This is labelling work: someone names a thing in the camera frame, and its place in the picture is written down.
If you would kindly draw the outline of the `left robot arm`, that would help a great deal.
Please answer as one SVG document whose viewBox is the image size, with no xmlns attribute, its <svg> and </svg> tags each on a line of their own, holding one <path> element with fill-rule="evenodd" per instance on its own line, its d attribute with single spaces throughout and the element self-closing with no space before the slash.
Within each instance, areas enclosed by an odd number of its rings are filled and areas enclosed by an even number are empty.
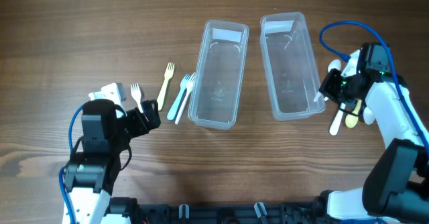
<svg viewBox="0 0 429 224">
<path fill-rule="evenodd" d="M 82 106 L 81 121 L 83 135 L 59 173 L 63 223 L 149 223 L 135 198 L 112 193 L 125 169 L 121 153 L 131 151 L 133 138 L 160 126 L 157 101 L 143 101 L 129 111 L 111 100 L 89 101 Z"/>
</svg>

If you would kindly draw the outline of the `yellow plastic spoon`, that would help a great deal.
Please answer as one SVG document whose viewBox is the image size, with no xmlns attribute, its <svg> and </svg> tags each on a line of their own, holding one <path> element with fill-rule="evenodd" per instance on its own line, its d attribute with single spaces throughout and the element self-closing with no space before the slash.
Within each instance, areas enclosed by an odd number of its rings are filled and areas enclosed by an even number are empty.
<svg viewBox="0 0 429 224">
<path fill-rule="evenodd" d="M 354 128 L 359 121 L 359 112 L 361 110 L 362 100 L 358 100 L 357 104 L 351 114 L 348 114 L 345 119 L 345 124 L 348 128 Z"/>
</svg>

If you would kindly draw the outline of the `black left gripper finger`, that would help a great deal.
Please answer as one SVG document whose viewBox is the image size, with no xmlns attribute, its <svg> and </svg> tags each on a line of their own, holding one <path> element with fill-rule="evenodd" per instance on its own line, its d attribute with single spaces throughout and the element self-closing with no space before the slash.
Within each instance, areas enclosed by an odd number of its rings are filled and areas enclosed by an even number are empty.
<svg viewBox="0 0 429 224">
<path fill-rule="evenodd" d="M 161 124 L 160 115 L 158 111 L 158 102 L 156 100 L 153 100 L 153 101 L 154 101 L 154 114 L 153 114 L 152 120 L 147 120 L 147 128 L 149 130 L 156 129 Z"/>
<path fill-rule="evenodd" d="M 154 101 L 146 100 L 140 102 L 141 112 L 145 115 L 147 120 L 152 120 L 154 114 Z"/>
</svg>

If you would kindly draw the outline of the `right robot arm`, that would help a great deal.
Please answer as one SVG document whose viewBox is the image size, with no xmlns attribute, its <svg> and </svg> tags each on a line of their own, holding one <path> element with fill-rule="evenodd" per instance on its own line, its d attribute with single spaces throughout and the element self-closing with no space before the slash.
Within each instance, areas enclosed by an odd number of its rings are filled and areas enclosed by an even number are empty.
<svg viewBox="0 0 429 224">
<path fill-rule="evenodd" d="M 361 188 L 332 191 L 326 212 L 346 223 L 383 219 L 428 222 L 428 131 L 409 98 L 408 86 L 393 68 L 380 43 L 366 43 L 333 67 L 317 97 L 357 108 L 357 117 L 376 122 L 385 151 Z"/>
</svg>

